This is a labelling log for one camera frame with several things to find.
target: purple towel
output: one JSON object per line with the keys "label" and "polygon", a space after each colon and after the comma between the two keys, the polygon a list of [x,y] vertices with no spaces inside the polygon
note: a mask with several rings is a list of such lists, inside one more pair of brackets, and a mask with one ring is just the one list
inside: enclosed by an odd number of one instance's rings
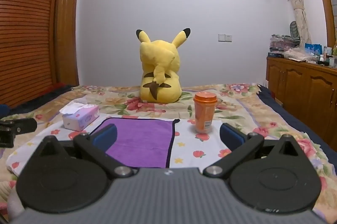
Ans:
{"label": "purple towel", "polygon": [[109,124],[117,127],[117,140],[106,154],[130,167],[168,168],[175,135],[174,121],[108,118],[92,135]]}

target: yellow stuffed animal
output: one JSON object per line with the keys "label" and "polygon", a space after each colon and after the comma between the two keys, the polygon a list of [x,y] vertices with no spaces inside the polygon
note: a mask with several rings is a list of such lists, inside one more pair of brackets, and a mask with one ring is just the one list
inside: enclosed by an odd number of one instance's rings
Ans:
{"label": "yellow stuffed animal", "polygon": [[143,67],[140,99],[151,103],[173,103],[181,96],[179,76],[180,59],[177,48],[190,35],[190,28],[181,31],[172,43],[156,40],[137,30],[140,40],[140,60]]}

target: white tissue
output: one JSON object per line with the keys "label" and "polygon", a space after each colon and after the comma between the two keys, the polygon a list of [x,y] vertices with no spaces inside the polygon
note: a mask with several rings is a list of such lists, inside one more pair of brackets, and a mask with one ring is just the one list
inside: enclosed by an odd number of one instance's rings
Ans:
{"label": "white tissue", "polygon": [[95,107],[95,105],[92,104],[82,104],[75,101],[69,102],[67,105],[65,105],[61,110],[60,113],[64,115],[72,115],[73,113],[76,113],[78,110],[83,108],[92,108]]}

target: triangular hole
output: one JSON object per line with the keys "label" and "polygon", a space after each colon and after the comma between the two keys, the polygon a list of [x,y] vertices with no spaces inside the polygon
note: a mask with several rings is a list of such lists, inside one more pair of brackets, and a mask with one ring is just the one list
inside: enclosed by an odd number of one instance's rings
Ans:
{"label": "triangular hole", "polygon": [[292,156],[298,156],[297,151],[295,150],[294,146],[291,144],[291,142],[285,142],[282,146],[282,149],[280,150],[280,153],[286,154],[286,155],[292,155]]}
{"label": "triangular hole", "polygon": [[41,157],[45,157],[47,155],[55,155],[58,154],[57,150],[55,149],[54,143],[47,142],[43,147],[43,150],[40,153]]}

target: cabinet handle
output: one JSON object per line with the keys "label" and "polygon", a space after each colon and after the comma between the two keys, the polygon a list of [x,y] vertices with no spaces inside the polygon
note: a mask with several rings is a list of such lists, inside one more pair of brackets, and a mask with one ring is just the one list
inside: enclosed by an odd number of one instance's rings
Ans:
{"label": "cabinet handle", "polygon": [[331,94],[331,98],[330,98],[330,106],[332,105],[332,99],[334,97],[335,94],[335,89],[332,89],[332,94]]}

